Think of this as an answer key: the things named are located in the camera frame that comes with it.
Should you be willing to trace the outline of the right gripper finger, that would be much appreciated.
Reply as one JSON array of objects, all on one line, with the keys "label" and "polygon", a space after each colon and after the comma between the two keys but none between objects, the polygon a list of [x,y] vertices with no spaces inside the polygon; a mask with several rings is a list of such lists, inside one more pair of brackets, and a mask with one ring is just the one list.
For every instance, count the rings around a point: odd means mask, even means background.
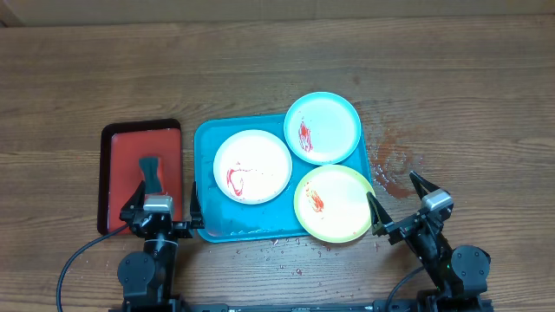
[{"label": "right gripper finger", "polygon": [[413,183],[413,186],[420,200],[430,192],[440,189],[439,186],[424,179],[420,174],[418,174],[415,171],[411,171],[409,174],[409,177],[411,182]]},{"label": "right gripper finger", "polygon": [[394,224],[394,221],[372,192],[367,192],[366,196],[370,209],[372,234],[378,237],[388,235],[389,227]]}]

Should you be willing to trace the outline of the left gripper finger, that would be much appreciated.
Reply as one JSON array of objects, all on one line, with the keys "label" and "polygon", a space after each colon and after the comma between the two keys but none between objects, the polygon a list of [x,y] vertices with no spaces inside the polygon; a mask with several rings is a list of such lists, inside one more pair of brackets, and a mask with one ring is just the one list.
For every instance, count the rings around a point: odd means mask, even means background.
[{"label": "left gripper finger", "polygon": [[204,229],[205,221],[202,216],[201,206],[199,202],[197,183],[193,182],[189,212],[191,216],[191,227],[193,229]]},{"label": "left gripper finger", "polygon": [[144,205],[146,195],[146,183],[142,180],[136,188],[134,194],[122,206],[121,212],[131,212],[141,210]]}]

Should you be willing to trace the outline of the green and pink sponge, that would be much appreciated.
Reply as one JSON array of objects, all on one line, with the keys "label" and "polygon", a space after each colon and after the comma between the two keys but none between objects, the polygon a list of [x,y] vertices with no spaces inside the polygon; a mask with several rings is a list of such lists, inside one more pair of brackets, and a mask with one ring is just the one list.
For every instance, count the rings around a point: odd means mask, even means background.
[{"label": "green and pink sponge", "polygon": [[160,177],[160,160],[157,157],[141,158],[139,159],[139,166],[145,182],[145,193],[162,193],[163,187]]}]

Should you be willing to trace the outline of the yellow-green plate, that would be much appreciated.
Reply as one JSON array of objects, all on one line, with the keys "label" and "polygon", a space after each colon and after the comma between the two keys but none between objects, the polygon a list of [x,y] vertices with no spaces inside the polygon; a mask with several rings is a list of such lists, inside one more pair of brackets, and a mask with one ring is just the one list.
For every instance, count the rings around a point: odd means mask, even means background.
[{"label": "yellow-green plate", "polygon": [[343,244],[363,236],[372,217],[369,181],[347,166],[319,166],[300,180],[293,206],[298,222],[313,237]]}]

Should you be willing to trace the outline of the white plate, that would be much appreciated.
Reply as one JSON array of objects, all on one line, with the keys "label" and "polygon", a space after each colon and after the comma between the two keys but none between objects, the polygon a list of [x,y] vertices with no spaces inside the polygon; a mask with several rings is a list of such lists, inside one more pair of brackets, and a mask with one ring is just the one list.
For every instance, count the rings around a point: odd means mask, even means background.
[{"label": "white plate", "polygon": [[258,205],[276,198],[289,184],[292,157],[278,136],[244,130],[218,148],[212,166],[218,188],[231,200]]}]

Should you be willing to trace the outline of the light blue plate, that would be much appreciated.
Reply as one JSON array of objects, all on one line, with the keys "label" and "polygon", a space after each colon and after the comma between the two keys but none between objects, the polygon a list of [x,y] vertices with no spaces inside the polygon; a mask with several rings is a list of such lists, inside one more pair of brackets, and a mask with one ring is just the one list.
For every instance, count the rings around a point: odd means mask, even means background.
[{"label": "light blue plate", "polygon": [[318,166],[337,164],[355,151],[362,123],[342,96],[313,92],[290,106],[284,117],[284,137],[298,158]]}]

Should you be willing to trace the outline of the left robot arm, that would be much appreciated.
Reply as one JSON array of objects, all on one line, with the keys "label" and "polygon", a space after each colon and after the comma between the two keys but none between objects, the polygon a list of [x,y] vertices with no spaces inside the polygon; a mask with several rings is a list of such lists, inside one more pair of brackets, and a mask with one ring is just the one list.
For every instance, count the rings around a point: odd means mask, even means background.
[{"label": "left robot arm", "polygon": [[125,256],[117,270],[123,288],[121,311],[191,310],[181,296],[173,293],[173,278],[179,240],[191,238],[194,230],[205,227],[195,190],[190,213],[191,220],[175,221],[173,198],[148,194],[144,181],[121,208],[120,219],[144,240],[143,250]]}]

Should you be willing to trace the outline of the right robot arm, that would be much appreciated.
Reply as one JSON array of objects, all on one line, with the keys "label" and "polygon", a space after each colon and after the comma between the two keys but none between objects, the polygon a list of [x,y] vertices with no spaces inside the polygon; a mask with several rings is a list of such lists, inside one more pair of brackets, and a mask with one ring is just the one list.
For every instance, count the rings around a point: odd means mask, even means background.
[{"label": "right robot arm", "polygon": [[[427,181],[416,172],[409,177],[421,200],[420,209],[395,222],[375,195],[367,194],[371,232],[374,236],[387,236],[390,244],[407,244],[419,259],[421,266],[407,274],[394,286],[385,300],[372,303],[374,311],[492,311],[490,300],[480,295],[487,291],[491,257],[479,247],[450,246],[442,230],[453,212],[454,201],[450,193]],[[434,289],[421,290],[415,299],[396,300],[399,288],[421,272],[427,272]]]}]

